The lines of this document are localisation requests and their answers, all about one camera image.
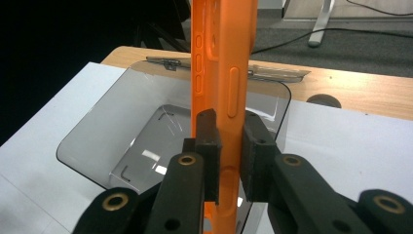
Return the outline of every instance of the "wooden table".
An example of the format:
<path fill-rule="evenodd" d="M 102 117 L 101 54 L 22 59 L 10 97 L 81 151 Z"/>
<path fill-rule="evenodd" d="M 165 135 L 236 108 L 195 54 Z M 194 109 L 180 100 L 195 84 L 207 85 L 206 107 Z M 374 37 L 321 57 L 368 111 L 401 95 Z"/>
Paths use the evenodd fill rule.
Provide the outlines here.
<path fill-rule="evenodd" d="M 190 54 L 133 47 L 115 49 L 103 64 L 127 68 L 147 56 L 189 58 Z M 301 83 L 287 84 L 295 100 L 313 95 L 337 98 L 342 108 L 413 120 L 413 79 L 251 60 L 250 64 L 311 71 Z"/>

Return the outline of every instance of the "white table surface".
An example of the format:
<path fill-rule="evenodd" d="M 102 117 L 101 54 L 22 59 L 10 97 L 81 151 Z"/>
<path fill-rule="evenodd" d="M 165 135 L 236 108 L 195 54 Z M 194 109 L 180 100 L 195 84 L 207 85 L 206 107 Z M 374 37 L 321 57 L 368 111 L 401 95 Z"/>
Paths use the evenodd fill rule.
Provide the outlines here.
<path fill-rule="evenodd" d="M 103 191 L 56 159 L 63 138 L 125 71 L 89 63 L 0 147 L 0 233 L 70 233 Z M 382 188 L 413 202 L 413 122 L 293 101 L 284 152 L 339 193 Z M 268 233 L 261 219 L 258 233 Z"/>

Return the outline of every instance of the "dark background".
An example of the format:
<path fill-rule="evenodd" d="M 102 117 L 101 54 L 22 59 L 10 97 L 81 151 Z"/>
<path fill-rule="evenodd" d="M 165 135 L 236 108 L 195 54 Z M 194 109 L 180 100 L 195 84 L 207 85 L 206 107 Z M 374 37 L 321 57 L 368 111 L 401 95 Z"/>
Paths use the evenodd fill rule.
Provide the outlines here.
<path fill-rule="evenodd" d="M 143 20 L 170 12 L 167 1 L 0 3 L 0 145 L 89 61 L 132 46 Z"/>

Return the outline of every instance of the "clear plastic tray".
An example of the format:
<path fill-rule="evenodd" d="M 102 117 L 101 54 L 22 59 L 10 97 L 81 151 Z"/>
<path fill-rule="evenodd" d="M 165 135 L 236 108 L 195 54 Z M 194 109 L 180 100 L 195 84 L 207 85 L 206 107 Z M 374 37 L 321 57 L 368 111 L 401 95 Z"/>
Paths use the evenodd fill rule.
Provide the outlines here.
<path fill-rule="evenodd" d="M 189 70 L 137 62 L 63 139 L 58 160 L 104 188 L 142 193 L 162 181 L 169 159 L 190 137 L 190 89 Z M 280 149 L 290 96 L 282 83 L 248 81 L 246 109 L 261 117 Z M 250 204 L 239 207 L 244 220 Z"/>

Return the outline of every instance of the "orange smartphone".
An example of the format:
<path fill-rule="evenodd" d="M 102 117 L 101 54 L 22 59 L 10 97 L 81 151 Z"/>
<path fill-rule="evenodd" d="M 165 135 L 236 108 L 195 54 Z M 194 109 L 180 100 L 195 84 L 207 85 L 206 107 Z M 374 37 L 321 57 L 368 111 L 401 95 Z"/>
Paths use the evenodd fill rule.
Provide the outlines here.
<path fill-rule="evenodd" d="M 248 60 L 257 0 L 193 0 L 191 12 L 191 132 L 213 108 L 220 133 L 219 205 L 206 203 L 211 233 L 236 231 Z"/>

